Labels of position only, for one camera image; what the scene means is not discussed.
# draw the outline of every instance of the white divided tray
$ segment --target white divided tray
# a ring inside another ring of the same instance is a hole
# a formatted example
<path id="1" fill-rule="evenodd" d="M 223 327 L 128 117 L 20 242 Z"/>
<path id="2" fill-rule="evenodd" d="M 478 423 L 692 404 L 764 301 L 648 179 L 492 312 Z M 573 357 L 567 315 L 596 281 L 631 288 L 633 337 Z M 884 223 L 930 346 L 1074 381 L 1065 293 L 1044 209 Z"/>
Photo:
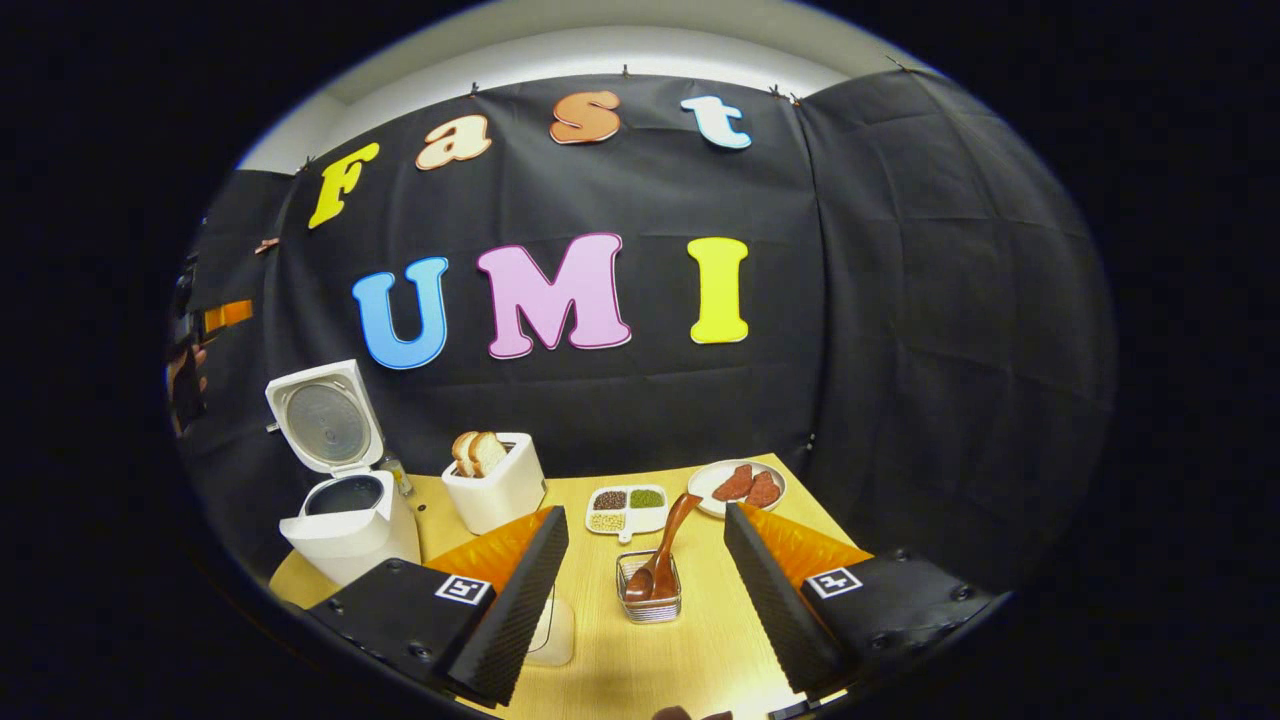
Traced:
<path id="1" fill-rule="evenodd" d="M 637 489 L 652 489 L 662 496 L 662 505 L 658 507 L 631 507 L 631 493 Z M 595 500 L 607 492 L 621 492 L 625 497 L 623 507 L 616 510 L 595 510 Z M 669 503 L 667 502 L 667 491 L 662 489 L 662 486 L 611 486 L 607 488 L 600 488 L 591 493 L 591 498 L 586 501 L 586 514 L 582 520 L 586 524 L 586 529 L 593 533 L 602 536 L 618 536 L 620 543 L 631 542 L 631 536 L 636 533 L 653 533 L 660 530 L 667 524 L 667 512 L 669 511 Z M 595 529 L 591 527 L 591 518 L 594 515 L 600 515 L 602 518 L 621 518 L 621 527 L 618 529 Z"/>

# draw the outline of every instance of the screw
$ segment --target screw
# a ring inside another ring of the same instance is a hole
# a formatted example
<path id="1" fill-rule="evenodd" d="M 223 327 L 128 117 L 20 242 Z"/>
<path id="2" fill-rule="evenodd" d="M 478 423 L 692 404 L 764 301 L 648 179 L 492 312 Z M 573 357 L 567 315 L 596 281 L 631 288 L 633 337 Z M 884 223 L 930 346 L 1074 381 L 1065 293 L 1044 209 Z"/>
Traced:
<path id="1" fill-rule="evenodd" d="M 422 647 L 422 643 L 408 643 L 408 653 L 422 662 L 430 662 L 431 660 L 431 651 Z"/>

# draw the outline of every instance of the bread slice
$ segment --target bread slice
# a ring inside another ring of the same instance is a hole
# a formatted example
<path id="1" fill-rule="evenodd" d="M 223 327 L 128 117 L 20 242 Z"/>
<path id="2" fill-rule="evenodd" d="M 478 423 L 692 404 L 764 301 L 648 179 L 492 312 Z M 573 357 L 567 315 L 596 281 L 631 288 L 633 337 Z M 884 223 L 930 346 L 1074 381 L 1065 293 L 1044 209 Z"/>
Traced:
<path id="1" fill-rule="evenodd" d="M 471 457 L 467 456 L 467 448 L 471 446 L 471 441 L 480 434 L 475 430 L 468 430 L 458 436 L 458 439 L 453 441 L 453 459 L 458 461 L 457 473 L 463 478 L 476 477 L 475 469 L 471 465 Z"/>
<path id="2" fill-rule="evenodd" d="M 471 469 L 475 470 L 476 477 L 486 478 L 498 469 L 498 464 L 507 456 L 507 448 L 498 442 L 497 434 L 476 433 L 467 448 L 467 456 L 471 459 Z"/>

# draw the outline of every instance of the white wall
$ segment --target white wall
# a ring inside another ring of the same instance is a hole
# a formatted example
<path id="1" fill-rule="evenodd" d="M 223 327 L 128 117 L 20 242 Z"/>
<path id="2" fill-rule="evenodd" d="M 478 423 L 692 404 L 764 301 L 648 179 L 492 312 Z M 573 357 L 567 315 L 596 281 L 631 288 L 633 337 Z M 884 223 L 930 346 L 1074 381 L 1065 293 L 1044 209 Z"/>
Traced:
<path id="1" fill-rule="evenodd" d="M 329 150 L 326 145 L 334 124 L 342 119 L 347 105 L 330 95 L 312 95 L 285 115 L 241 160 L 242 170 L 270 170 L 293 174 L 307 156 Z"/>
<path id="2" fill-rule="evenodd" d="M 831 68 L 771 47 L 705 32 L 658 27 L 596 27 L 548 32 L 458 55 L 403 77 L 356 101 L 329 129 L 328 149 L 387 120 L 466 95 L 530 79 L 622 73 L 732 82 L 800 97 L 849 79 Z"/>

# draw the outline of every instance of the blue letter u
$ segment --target blue letter u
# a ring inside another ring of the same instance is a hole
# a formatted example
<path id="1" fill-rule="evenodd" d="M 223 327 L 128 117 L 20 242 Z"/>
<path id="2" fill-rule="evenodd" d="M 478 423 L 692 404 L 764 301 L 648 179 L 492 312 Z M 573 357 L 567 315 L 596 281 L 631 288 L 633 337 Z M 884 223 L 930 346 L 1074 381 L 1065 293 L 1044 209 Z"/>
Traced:
<path id="1" fill-rule="evenodd" d="M 374 360 L 393 370 L 408 370 L 426 365 L 444 350 L 448 327 L 444 323 L 440 275 L 448 268 L 449 261 L 444 258 L 424 258 L 404 268 L 404 277 L 417 286 L 417 311 L 422 318 L 422 334 L 412 342 L 396 337 L 392 327 L 389 291 L 396 284 L 396 275 L 375 273 L 356 281 L 351 293 L 360 305 L 360 325 Z"/>

